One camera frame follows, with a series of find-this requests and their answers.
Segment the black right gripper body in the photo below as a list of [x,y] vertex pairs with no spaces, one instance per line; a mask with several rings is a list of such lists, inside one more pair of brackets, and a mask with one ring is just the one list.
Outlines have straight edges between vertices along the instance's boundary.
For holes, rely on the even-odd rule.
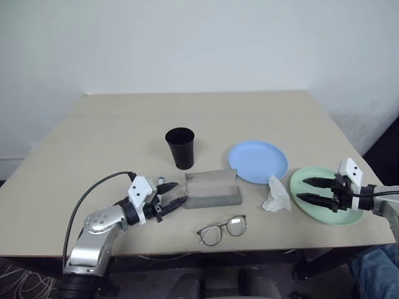
[[338,210],[346,211],[352,208],[352,182],[347,176],[335,174],[331,191],[333,192],[333,203],[331,208],[333,212],[337,213]]

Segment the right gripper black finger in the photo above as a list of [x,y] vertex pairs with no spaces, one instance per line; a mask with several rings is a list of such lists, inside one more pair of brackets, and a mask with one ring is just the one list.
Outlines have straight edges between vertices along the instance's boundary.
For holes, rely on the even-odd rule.
[[333,212],[337,212],[339,209],[339,202],[336,199],[320,196],[312,193],[298,193],[297,197],[309,204],[313,204],[320,207],[326,207]]
[[306,178],[302,180],[303,183],[306,183],[312,187],[318,187],[318,188],[331,188],[334,183],[335,179],[329,179],[329,178]]

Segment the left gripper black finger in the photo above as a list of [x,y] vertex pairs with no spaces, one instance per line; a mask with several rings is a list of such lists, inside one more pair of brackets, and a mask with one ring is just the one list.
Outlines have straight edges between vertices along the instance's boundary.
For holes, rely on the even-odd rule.
[[187,196],[182,196],[182,197],[172,200],[169,204],[162,207],[161,214],[163,216],[165,216],[165,215],[177,210],[180,206],[182,206],[186,202],[187,198],[188,198]]
[[173,188],[177,187],[177,185],[178,185],[178,183],[176,183],[176,182],[159,184],[157,186],[157,194],[158,195],[163,195],[165,193],[168,193]]

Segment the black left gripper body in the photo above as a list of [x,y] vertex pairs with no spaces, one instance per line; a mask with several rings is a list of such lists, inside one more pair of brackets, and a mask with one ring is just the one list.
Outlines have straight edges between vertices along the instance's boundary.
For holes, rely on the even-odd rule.
[[157,222],[161,222],[163,220],[163,216],[161,214],[163,212],[161,199],[162,195],[157,189],[152,200],[144,205],[143,212],[146,220],[150,220],[152,218],[155,218]]

